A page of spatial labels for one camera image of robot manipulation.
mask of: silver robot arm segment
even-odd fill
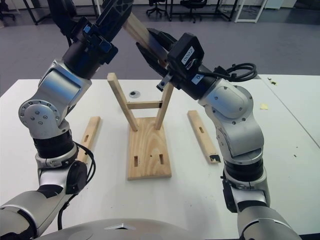
[[[78,148],[65,116],[90,85],[90,80],[75,76],[55,60],[35,95],[19,108],[19,118],[38,150],[39,189],[23,192],[1,206],[0,236],[41,236],[70,197],[85,186],[87,166],[76,160]]]
[[[240,239],[300,240],[270,208],[263,167],[264,137],[253,116],[253,98],[241,86],[218,79],[199,100],[216,128],[224,159],[223,193],[228,209],[238,213]]]

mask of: yellow sticky note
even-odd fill
[[[260,109],[262,109],[262,110],[268,110],[269,108],[268,108],[268,105],[267,105],[267,104],[265,104],[265,103],[260,103]]]

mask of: office chair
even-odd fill
[[[0,2],[0,20],[4,20],[5,17],[12,18],[13,21],[16,20],[16,16],[12,13],[2,13],[2,11],[9,12],[8,5],[4,0]]]
[[[202,21],[202,17],[198,13],[193,13],[192,9],[202,9],[205,5],[207,5],[208,0],[182,0],[180,1],[180,5],[190,9],[190,12],[184,14],[184,16],[189,17],[189,19],[193,19],[193,23],[196,23],[196,16],[199,16],[200,21]],[[183,22],[183,16],[179,15],[180,21]]]
[[[153,12],[155,12],[155,14],[159,14],[160,18],[162,17],[162,13],[164,12],[164,15],[167,15],[167,11],[163,10],[161,8],[158,7],[158,3],[164,3],[166,0],[149,0],[149,6],[152,6],[154,4],[154,8],[148,9],[145,13],[148,17],[150,17],[150,14],[152,14]]]

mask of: gray floor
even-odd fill
[[[163,17],[148,19],[145,16],[148,8],[135,7],[133,12],[147,27],[168,32],[176,38],[184,32],[195,34],[205,51],[203,63],[208,68],[252,62],[260,74],[320,75],[320,25],[314,21],[287,23],[288,18],[278,12],[273,16],[267,12],[257,24],[212,17],[193,24],[176,18],[172,22]],[[50,19],[35,26],[27,14],[17,18],[16,23],[6,19],[8,26],[0,29],[0,95],[17,79],[41,78],[53,59],[61,58],[68,48],[66,39]],[[105,79],[108,72],[116,72],[120,79],[160,78],[145,63],[125,31],[120,31],[113,44],[119,48],[119,53],[109,65],[100,68],[95,79]]]

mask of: black cable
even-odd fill
[[[95,161],[95,158],[94,158],[94,154],[92,153],[92,151],[90,151],[85,146],[82,146],[81,144],[79,144],[77,142],[74,142],[74,143],[78,148],[83,149],[85,154],[89,155],[89,157],[91,158],[91,165],[90,165],[90,168],[89,168],[89,171],[88,171],[88,174],[87,174],[87,177],[86,177],[86,182],[85,182],[85,185],[87,185],[91,181],[91,179],[94,177],[94,175],[96,173],[96,161]],[[77,196],[77,194],[73,194],[69,198],[69,200],[66,201],[64,203],[64,205],[62,206],[62,208],[59,210],[58,219],[57,219],[58,230],[62,230],[62,214],[63,214],[64,210],[69,206],[70,201],[72,199],[74,199],[75,196]]]
[[[249,71],[239,76],[236,73],[232,73],[238,70],[249,70]],[[225,71],[228,73],[228,75],[218,73],[218,72],[202,72],[202,71],[198,71],[197,74],[208,76],[208,77],[223,78],[228,80],[229,82],[245,82],[255,78],[258,75],[256,65],[249,62],[241,63],[238,65],[233,64],[232,67],[228,68]]]

